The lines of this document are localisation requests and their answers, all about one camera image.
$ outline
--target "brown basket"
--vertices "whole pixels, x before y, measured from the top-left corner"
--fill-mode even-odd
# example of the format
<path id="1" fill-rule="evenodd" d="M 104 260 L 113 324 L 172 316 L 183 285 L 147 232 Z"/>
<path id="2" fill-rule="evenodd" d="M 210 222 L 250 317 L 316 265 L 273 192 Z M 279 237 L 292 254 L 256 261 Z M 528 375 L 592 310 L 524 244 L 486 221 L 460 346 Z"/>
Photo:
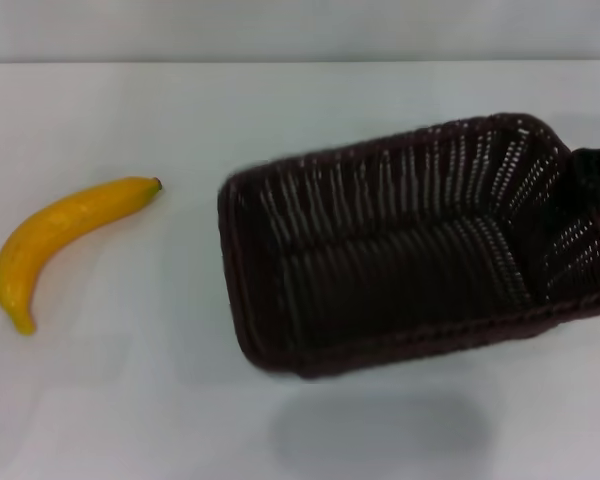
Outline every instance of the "brown basket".
<path id="1" fill-rule="evenodd" d="M 311 377 L 600 314 L 600 156 L 578 152 L 500 114 L 232 176 L 219 223 L 245 355 Z"/>

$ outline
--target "yellow banana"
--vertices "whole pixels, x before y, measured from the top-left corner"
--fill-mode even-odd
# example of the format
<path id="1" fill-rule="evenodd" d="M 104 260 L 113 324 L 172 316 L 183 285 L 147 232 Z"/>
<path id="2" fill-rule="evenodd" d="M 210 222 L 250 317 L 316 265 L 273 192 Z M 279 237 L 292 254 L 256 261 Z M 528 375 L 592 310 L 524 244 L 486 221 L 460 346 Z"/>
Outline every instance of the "yellow banana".
<path id="1" fill-rule="evenodd" d="M 0 305 L 16 329 L 23 335 L 35 332 L 31 296 L 40 270 L 54 253 L 142 209 L 161 188 L 157 178 L 121 178 L 62 198 L 25 220 L 0 251 Z"/>

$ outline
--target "white background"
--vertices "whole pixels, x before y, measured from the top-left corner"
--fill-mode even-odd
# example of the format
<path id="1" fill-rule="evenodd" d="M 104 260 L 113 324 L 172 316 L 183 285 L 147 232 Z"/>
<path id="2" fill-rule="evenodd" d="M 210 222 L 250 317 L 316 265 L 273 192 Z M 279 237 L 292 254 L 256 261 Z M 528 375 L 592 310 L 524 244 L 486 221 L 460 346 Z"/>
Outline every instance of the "white background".
<path id="1" fill-rule="evenodd" d="M 0 0 L 0 61 L 600 58 L 600 0 Z"/>
<path id="2" fill-rule="evenodd" d="M 239 167 L 519 110 L 600 146 L 600 62 L 0 65 L 0 246 L 123 175 L 138 215 L 0 310 L 0 480 L 600 480 L 600 317 L 304 382 L 238 347 L 216 195 Z"/>

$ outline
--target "wicker basket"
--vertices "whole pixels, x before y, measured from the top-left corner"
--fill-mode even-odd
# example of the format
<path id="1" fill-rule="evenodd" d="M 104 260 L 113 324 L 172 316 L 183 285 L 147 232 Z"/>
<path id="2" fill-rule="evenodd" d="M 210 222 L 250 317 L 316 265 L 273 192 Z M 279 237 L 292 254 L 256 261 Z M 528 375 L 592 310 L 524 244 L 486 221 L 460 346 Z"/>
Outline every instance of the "wicker basket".
<path id="1" fill-rule="evenodd" d="M 241 348 L 312 377 L 600 314 L 599 178 L 520 114 L 237 173 L 218 208 Z"/>

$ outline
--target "white wall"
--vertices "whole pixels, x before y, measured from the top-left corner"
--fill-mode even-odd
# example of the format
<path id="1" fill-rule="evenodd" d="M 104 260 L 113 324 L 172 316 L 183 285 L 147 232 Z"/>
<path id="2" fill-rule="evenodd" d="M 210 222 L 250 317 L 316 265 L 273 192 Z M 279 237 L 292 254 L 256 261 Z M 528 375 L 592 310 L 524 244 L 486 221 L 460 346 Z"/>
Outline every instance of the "white wall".
<path id="1" fill-rule="evenodd" d="M 0 0 L 0 61 L 600 58 L 600 0 Z"/>

